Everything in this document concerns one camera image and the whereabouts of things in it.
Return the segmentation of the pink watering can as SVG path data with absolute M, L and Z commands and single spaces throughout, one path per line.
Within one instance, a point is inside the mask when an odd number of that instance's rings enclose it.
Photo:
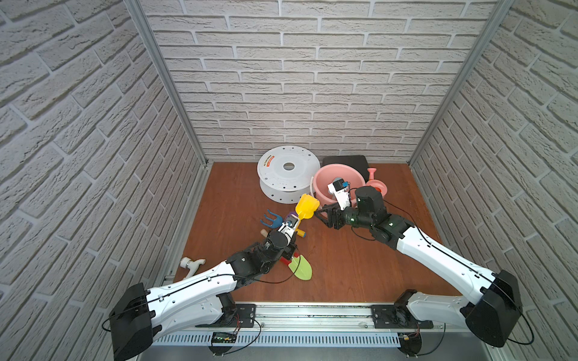
M 383 181 L 375 178 L 376 168 L 368 168 L 367 171 L 369 173 L 369 180 L 366 182 L 366 185 L 373 187 L 384 197 L 388 192 L 388 188 Z

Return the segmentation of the green toy spade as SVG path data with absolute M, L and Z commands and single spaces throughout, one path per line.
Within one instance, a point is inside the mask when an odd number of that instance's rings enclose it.
M 312 279 L 312 267 L 308 260 L 300 254 L 293 256 L 288 264 L 292 274 L 301 281 L 310 281 Z

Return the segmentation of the pink plastic bucket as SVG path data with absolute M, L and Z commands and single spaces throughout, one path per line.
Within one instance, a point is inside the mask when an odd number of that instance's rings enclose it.
M 321 167 L 313 176 L 310 185 L 310 193 L 317 198 L 320 206 L 333 204 L 336 202 L 333 195 L 329 193 L 328 185 L 336 178 L 342 178 L 348 182 L 351 188 L 358 188 L 366 185 L 363 176 L 354 168 L 343 164 L 330 164 Z

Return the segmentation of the yellow toy shovel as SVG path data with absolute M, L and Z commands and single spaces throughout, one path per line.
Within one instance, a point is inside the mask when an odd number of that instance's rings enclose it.
M 313 196 L 309 194 L 303 194 L 297 203 L 295 212 L 297 214 L 297 225 L 296 232 L 299 237 L 304 238 L 305 232 L 299 229 L 299 226 L 303 220 L 310 219 L 314 216 L 314 213 L 318 210 L 320 202 Z

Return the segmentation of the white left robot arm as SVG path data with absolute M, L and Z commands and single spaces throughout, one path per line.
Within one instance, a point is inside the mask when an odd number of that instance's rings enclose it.
M 129 287 L 102 325 L 111 333 L 114 359 L 131 359 L 182 329 L 229 324 L 236 310 L 231 293 L 259 282 L 281 258 L 292 256 L 296 237 L 293 230 L 272 230 L 206 272 L 161 287 Z

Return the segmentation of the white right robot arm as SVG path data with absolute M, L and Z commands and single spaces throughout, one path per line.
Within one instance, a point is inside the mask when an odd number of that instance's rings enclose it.
M 388 212 L 388 202 L 371 186 L 350 195 L 349 183 L 328 184 L 335 197 L 315 215 L 329 228 L 370 231 L 371 240 L 387 245 L 426 266 L 451 284 L 460 296 L 435 296 L 409 290 L 398 300 L 416 320 L 465 326 L 477 338 L 504 347 L 523 318 L 519 282 L 507 270 L 492 272 L 456 254 L 426 235 L 417 225 Z

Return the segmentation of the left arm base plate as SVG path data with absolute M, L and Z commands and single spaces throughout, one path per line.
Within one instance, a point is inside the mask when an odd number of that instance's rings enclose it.
M 240 328 L 251 329 L 254 327 L 254 317 L 257 305 L 251 303 L 236 304 L 235 308 L 226 308 L 220 319 L 214 323 L 197 325 L 197 328 Z

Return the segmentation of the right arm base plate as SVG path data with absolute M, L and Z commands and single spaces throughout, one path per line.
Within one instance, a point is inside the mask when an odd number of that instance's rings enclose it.
M 433 329 L 432 321 L 418 321 L 405 306 L 394 304 L 371 305 L 371 318 L 375 329 Z

